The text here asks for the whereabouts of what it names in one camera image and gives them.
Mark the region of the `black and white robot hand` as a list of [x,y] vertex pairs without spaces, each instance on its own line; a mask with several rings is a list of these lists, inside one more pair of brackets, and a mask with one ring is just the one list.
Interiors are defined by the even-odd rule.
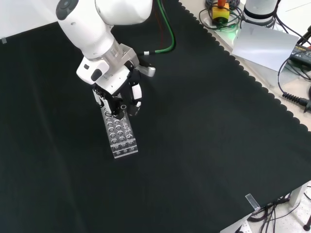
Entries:
[[[92,87],[97,104],[105,107],[109,114],[122,119],[125,110],[129,109],[131,116],[136,115],[142,99],[139,84],[141,74],[153,77],[156,68],[143,60],[139,60],[137,66],[133,61],[128,60],[112,74],[108,73],[109,68],[105,60],[93,62],[84,57],[76,73],[81,80]],[[129,86],[131,94],[129,104],[126,104],[119,96],[125,86]]]

